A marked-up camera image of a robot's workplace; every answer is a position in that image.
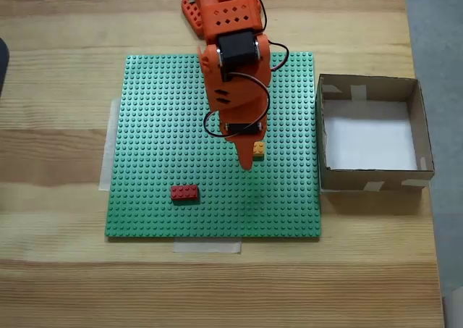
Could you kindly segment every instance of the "masking tape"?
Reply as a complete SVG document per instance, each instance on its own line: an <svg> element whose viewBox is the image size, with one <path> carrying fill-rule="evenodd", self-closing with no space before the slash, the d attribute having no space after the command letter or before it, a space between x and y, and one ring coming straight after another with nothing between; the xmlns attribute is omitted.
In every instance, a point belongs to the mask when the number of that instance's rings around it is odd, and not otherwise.
<svg viewBox="0 0 463 328"><path fill-rule="evenodd" d="M100 185L98 186L98 190L105 192L109 192L109 188L111 187L120 103L120 98L113 100L109 110L108 129L106 130L103 161L101 163Z"/></svg>
<svg viewBox="0 0 463 328"><path fill-rule="evenodd" d="M429 185L429 181L408 179L408 180L402 181L402 185L412 185L414 187L427 187Z"/></svg>
<svg viewBox="0 0 463 328"><path fill-rule="evenodd" d="M176 237L174 252L240 253L240 237Z"/></svg>
<svg viewBox="0 0 463 328"><path fill-rule="evenodd" d="M426 171L428 166L426 165L426 159L424 156L420 158L420 170Z"/></svg>
<svg viewBox="0 0 463 328"><path fill-rule="evenodd" d="M350 95L353 101L367 101L367 86L351 85Z"/></svg>
<svg viewBox="0 0 463 328"><path fill-rule="evenodd" d="M342 93L335 85L323 84L324 93Z"/></svg>
<svg viewBox="0 0 463 328"><path fill-rule="evenodd" d="M367 184L364 186L363 190L366 190L368 192L379 192L381 187L383 186L384 181L380 182L367 182Z"/></svg>

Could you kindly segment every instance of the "orange robotic arm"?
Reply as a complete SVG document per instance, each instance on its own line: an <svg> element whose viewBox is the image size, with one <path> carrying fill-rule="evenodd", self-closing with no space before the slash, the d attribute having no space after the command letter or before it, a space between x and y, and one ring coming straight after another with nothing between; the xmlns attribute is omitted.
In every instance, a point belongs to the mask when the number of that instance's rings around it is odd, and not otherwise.
<svg viewBox="0 0 463 328"><path fill-rule="evenodd" d="M267 130L271 80L269 40L260 0L182 0L182 11L207 47L198 49L211 111L205 131L235 144L241 166L252 167L252 149ZM221 134L207 130L219 112Z"/></svg>

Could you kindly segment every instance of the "black cable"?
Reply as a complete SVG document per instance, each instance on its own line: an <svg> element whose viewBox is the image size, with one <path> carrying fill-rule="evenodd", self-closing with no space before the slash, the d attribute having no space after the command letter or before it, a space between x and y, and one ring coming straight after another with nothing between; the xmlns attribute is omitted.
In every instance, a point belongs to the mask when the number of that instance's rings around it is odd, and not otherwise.
<svg viewBox="0 0 463 328"><path fill-rule="evenodd" d="M263 24L263 29L260 30L257 34L262 33L262 32L265 31L265 29L267 28L267 11L266 11L266 7L263 5L263 1L262 1L262 0L259 0L259 2L260 2L260 8L262 8L263 17L264 17L264 20L265 20L265 21L264 21L264 24ZM286 62L288 61L288 58L289 58L289 49L288 49L288 47L286 47L286 46L285 46L284 44L282 44L282 43L272 42L272 41L270 41L270 40L268 40L268 42L269 42L270 44L273 44L274 46L280 46L280 47L282 47L283 49L286 50L286 56L284 57L283 61L282 61L280 64L276 65L275 67L272 67L272 68L271 68L271 71L272 71L272 72L275 72L275 71L278 71L279 69L281 69L281 68L286 64Z"/></svg>
<svg viewBox="0 0 463 328"><path fill-rule="evenodd" d="M266 107L266 110L254 121L252 122L251 124L247 125L246 127L243 127L240 131L237 131L233 134L215 134L215 133L212 133L210 130L208 130L208 127L207 127L207 122L209 120L209 118L217 111L213 111L213 112L208 112L206 114L206 116L204 117L203 119L203 127L204 127L204 130L210 135L210 136L213 136L215 138L230 138L231 136L236 136L236 135L239 135L241 133L243 133L246 129L256 125L257 123L259 123L262 118L264 118L267 113L268 113L268 110L270 109L270 92L268 91L267 87L265 84L263 84L262 82L260 82L256 77L254 76L251 76L251 75L248 75L247 73L242 73L242 72L229 72L228 73L228 76L236 76L236 77L241 77L241 78L244 78L246 80L250 80L252 82L254 82L255 84L259 85L267 94L267 107Z"/></svg>
<svg viewBox="0 0 463 328"><path fill-rule="evenodd" d="M270 68L270 71L275 72L275 71L278 71L279 69L281 69L281 68L286 64L286 62L288 61L288 58L289 58L289 49L288 49L288 47L286 47L286 46L285 46L284 44L282 44L282 43L272 42L272 41L270 41L270 40L268 40L268 42L269 42L270 44L273 44L274 46L280 46L280 47L282 47L282 48L284 48L284 49L286 50L286 55L284 56L283 61L280 62L278 65L276 65L276 66Z"/></svg>
<svg viewBox="0 0 463 328"><path fill-rule="evenodd" d="M260 2L260 8L262 8L263 17L265 21L264 21L262 30L259 31L258 33L263 33L267 28L267 12L266 12L266 7L263 5L262 0L259 0L259 2Z"/></svg>

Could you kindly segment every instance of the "wooden table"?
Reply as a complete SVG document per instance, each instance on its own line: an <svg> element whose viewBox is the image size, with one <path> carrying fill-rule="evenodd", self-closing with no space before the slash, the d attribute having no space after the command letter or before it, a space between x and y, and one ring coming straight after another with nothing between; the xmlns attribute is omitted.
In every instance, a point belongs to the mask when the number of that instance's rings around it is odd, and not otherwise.
<svg viewBox="0 0 463 328"><path fill-rule="evenodd" d="M405 0L264 0L316 71L413 77ZM241 254L108 243L98 191L128 54L193 53L180 0L0 0L0 327L442 327L428 190L330 193L323 237Z"/></svg>

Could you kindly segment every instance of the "cardboard box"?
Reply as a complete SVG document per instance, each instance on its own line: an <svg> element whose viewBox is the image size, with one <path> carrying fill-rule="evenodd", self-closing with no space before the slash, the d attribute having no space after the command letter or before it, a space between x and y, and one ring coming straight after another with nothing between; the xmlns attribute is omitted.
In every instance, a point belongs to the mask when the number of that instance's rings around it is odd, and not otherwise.
<svg viewBox="0 0 463 328"><path fill-rule="evenodd" d="M324 190L421 190L434 175L416 79L320 75L317 138Z"/></svg>

